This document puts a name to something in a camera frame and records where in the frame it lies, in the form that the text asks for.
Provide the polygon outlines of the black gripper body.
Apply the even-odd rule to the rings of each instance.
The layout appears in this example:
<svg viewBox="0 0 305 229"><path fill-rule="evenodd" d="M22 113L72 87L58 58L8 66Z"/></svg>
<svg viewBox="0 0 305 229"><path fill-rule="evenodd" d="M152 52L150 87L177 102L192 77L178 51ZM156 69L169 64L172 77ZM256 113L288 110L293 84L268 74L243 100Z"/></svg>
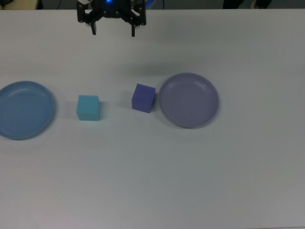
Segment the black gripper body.
<svg viewBox="0 0 305 229"><path fill-rule="evenodd" d="M127 17L131 11L130 0L94 0L93 9L106 18Z"/></svg>

